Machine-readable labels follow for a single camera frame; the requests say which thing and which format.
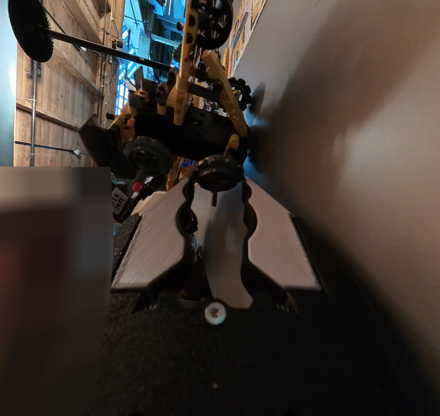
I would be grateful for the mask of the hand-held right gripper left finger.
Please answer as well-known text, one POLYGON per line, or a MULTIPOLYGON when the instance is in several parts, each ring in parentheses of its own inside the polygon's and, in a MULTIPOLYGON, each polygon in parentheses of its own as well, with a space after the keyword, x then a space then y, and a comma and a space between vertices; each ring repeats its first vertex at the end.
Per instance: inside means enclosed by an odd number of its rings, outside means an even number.
POLYGON ((163 291, 179 293, 190 273, 187 245, 192 222, 194 179, 184 178, 169 191, 142 200, 132 218, 133 231, 113 271, 111 293, 140 293, 150 303, 163 291))

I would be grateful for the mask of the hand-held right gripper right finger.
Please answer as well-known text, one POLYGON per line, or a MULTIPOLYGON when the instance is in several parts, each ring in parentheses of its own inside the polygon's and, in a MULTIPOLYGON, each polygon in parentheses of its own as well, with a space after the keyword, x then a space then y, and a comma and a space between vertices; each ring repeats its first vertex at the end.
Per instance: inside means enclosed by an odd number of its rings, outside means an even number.
POLYGON ((292 214, 245 178, 241 280, 251 298, 268 292, 276 303, 293 304, 292 292, 321 292, 322 287, 292 214))

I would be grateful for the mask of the yellow toy brick vehicle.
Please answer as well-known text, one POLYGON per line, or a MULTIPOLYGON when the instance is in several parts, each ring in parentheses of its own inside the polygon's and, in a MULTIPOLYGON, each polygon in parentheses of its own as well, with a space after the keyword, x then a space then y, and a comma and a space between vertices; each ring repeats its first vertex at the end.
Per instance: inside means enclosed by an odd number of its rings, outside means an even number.
POLYGON ((108 127, 89 118, 79 135, 92 160, 139 191, 148 177, 167 177, 176 159, 193 161, 195 181, 211 192, 243 179, 253 104, 245 80, 228 78, 216 50, 232 29, 231 0, 186 0, 182 41, 166 82, 142 78, 129 94, 128 113, 108 127))

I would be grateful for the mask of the yellow black printed leaflet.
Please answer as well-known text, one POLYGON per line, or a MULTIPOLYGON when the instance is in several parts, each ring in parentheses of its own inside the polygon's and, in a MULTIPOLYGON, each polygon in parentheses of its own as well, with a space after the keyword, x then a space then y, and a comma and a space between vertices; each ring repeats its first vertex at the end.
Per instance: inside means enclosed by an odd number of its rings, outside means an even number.
POLYGON ((228 48, 228 77, 235 75, 239 61, 255 29, 267 0, 242 0, 234 22, 228 48))

